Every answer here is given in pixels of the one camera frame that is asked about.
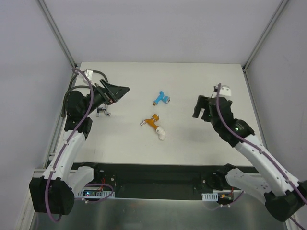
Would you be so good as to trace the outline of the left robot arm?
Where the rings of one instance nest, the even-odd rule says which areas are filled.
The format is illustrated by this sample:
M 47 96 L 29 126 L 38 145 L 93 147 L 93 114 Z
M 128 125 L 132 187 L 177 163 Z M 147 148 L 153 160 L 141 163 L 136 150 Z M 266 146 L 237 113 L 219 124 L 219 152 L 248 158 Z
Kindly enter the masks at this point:
M 92 167 L 82 166 L 70 174 L 75 158 L 91 131 L 93 121 L 89 114 L 102 104 L 116 103 L 130 90 L 105 80 L 100 80 L 100 83 L 92 86 L 93 91 L 86 96 L 77 90 L 65 95 L 67 119 L 62 146 L 43 174 L 32 178 L 29 184 L 35 212 L 68 215 L 83 187 L 100 184 L 102 176 Z

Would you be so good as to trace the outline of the white elbow pipe fitting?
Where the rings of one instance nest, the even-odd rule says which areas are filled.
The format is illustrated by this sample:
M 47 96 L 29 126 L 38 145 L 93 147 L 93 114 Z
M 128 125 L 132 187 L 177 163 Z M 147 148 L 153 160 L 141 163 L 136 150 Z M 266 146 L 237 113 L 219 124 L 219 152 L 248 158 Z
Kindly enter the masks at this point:
M 162 127 L 159 126 L 155 131 L 158 134 L 160 140 L 165 140 L 166 132 Z

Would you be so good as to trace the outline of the orange water faucet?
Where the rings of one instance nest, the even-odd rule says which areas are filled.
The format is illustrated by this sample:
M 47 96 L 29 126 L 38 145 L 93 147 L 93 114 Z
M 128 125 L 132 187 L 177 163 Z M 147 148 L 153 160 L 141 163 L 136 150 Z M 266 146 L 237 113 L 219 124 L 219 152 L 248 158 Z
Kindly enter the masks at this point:
M 153 114 L 151 118 L 149 119 L 144 119 L 143 121 L 141 121 L 140 125 L 144 125 L 144 124 L 149 124 L 151 127 L 153 127 L 154 129 L 158 128 L 158 125 L 156 125 L 155 123 L 159 120 L 159 116 L 157 114 Z

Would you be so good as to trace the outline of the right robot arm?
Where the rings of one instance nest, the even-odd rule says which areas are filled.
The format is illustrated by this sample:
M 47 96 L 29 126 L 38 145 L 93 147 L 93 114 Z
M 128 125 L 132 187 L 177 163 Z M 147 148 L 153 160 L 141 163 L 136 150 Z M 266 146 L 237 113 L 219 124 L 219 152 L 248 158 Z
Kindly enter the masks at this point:
M 219 137 L 240 152 L 259 172 L 261 178 L 251 177 L 238 167 L 226 164 L 206 180 L 215 190 L 229 186 L 239 188 L 262 202 L 278 221 L 285 222 L 307 203 L 307 183 L 289 173 L 261 144 L 254 130 L 231 111 L 232 101 L 224 97 L 200 95 L 193 117 L 210 122 Z

